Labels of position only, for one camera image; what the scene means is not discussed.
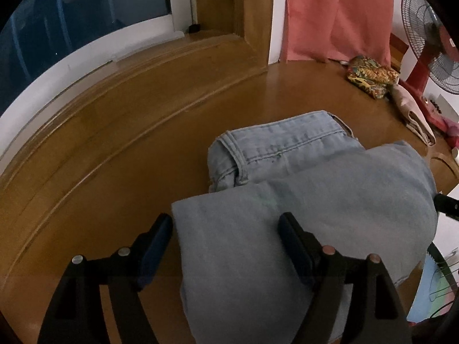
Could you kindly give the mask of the light blue denim jeans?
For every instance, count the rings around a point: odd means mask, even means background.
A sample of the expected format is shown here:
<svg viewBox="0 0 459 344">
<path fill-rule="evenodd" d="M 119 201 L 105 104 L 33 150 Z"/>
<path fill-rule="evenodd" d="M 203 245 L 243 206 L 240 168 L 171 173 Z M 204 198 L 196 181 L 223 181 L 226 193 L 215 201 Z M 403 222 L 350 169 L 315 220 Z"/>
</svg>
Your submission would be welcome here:
<svg viewBox="0 0 459 344">
<path fill-rule="evenodd" d="M 277 233 L 286 212 L 342 255 L 379 255 L 396 284 L 436 233 L 436 185 L 424 158 L 403 141 L 363 148 L 325 111 L 226 132 L 208 166 L 209 192 L 172 206 L 197 343 L 293 340 L 311 292 Z"/>
</svg>

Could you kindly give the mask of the beige folded cloth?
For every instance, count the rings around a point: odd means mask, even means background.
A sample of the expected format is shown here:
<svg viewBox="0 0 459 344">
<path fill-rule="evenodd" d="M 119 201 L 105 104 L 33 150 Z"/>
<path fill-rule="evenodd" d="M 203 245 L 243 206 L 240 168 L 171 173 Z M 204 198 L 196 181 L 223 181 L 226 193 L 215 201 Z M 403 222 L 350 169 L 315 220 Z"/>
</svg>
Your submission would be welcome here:
<svg viewBox="0 0 459 344">
<path fill-rule="evenodd" d="M 436 137 L 410 92 L 399 84 L 390 87 L 390 94 L 404 118 L 405 126 L 426 146 L 434 146 Z"/>
</svg>

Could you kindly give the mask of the yellow patterned fabric pouch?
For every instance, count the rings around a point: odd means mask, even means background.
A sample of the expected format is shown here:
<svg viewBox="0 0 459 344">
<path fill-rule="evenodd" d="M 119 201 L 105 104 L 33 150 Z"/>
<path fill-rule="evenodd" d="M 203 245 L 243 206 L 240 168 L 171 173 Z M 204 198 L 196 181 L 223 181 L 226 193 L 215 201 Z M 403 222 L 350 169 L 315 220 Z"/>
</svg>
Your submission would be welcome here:
<svg viewBox="0 0 459 344">
<path fill-rule="evenodd" d="M 346 78 L 373 99 L 382 99 L 390 86 L 398 84 L 399 73 L 373 58 L 357 56 L 350 60 Z"/>
</svg>

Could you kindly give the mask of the red standing fan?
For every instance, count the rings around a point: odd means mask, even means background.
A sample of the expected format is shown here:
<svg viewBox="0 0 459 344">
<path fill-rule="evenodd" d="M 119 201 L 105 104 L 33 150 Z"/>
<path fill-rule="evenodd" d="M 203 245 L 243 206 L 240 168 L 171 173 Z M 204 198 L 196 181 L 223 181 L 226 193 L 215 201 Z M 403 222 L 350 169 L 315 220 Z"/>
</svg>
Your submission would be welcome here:
<svg viewBox="0 0 459 344">
<path fill-rule="evenodd" d="M 417 102 L 425 119 L 447 133 L 448 122 L 424 96 L 428 80 L 458 94 L 458 46 L 427 0 L 401 0 L 401 18 L 417 62 L 401 85 Z"/>
</svg>

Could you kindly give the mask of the red and white curtain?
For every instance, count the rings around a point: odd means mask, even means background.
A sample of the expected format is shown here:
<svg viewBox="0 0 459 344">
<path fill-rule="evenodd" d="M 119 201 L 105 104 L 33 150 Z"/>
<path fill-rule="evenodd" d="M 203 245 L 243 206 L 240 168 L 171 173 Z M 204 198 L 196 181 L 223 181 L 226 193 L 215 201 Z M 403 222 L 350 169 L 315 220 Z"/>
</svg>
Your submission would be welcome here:
<svg viewBox="0 0 459 344">
<path fill-rule="evenodd" d="M 389 65 L 393 15 L 394 0 L 286 0 L 281 58 Z"/>
</svg>

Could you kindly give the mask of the dark glass window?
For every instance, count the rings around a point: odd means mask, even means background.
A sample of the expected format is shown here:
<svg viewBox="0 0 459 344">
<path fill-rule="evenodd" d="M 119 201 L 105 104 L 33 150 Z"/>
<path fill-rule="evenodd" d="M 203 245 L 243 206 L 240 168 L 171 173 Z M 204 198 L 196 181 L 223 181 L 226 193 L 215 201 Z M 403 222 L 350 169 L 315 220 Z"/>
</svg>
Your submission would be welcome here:
<svg viewBox="0 0 459 344">
<path fill-rule="evenodd" d="M 1 30 L 1 110 L 81 47 L 170 12 L 170 0 L 23 0 Z"/>
</svg>

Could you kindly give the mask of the small black window latch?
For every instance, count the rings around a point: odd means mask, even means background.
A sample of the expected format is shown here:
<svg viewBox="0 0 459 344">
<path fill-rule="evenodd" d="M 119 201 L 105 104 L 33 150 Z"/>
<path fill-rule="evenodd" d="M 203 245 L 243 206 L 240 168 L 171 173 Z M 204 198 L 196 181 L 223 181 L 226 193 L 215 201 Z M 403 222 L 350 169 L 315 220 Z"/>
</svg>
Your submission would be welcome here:
<svg viewBox="0 0 459 344">
<path fill-rule="evenodd" d="M 196 34 L 201 30 L 201 25 L 196 23 L 188 27 L 188 34 Z"/>
</svg>

